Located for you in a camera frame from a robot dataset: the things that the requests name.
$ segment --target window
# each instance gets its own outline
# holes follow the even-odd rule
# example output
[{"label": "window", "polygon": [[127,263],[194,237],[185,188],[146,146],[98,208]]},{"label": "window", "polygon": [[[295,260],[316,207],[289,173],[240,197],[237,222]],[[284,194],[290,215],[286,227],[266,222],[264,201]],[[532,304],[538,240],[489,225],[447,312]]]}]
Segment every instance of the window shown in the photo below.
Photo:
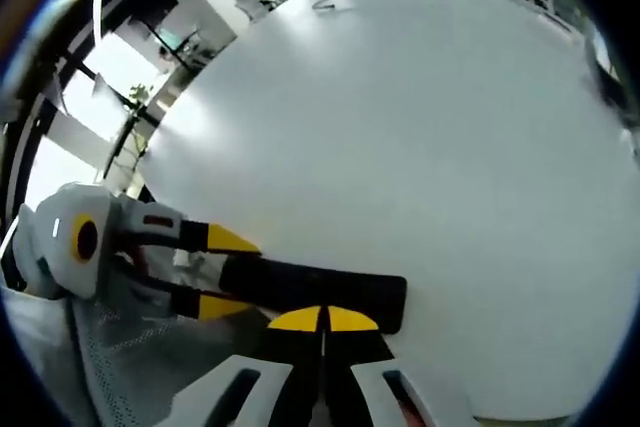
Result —
[{"label": "window", "polygon": [[34,210],[40,202],[70,182],[93,183],[97,171],[48,137],[40,140],[29,173],[25,204]]},{"label": "window", "polygon": [[[158,69],[116,34],[107,34],[84,60],[113,89],[128,97],[131,87],[151,87]],[[127,118],[123,107],[91,100],[94,81],[76,72],[64,89],[69,114],[107,141],[112,141]]]}]

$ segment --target white table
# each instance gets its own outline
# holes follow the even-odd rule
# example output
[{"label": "white table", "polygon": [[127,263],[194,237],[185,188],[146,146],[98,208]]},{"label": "white table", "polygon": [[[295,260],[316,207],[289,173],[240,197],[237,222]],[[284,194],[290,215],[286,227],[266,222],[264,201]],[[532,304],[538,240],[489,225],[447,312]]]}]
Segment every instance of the white table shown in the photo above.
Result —
[{"label": "white table", "polygon": [[582,407],[635,306],[640,174],[581,52],[505,0],[290,0],[151,139],[153,195],[271,258],[406,276],[388,342],[475,415]]}]

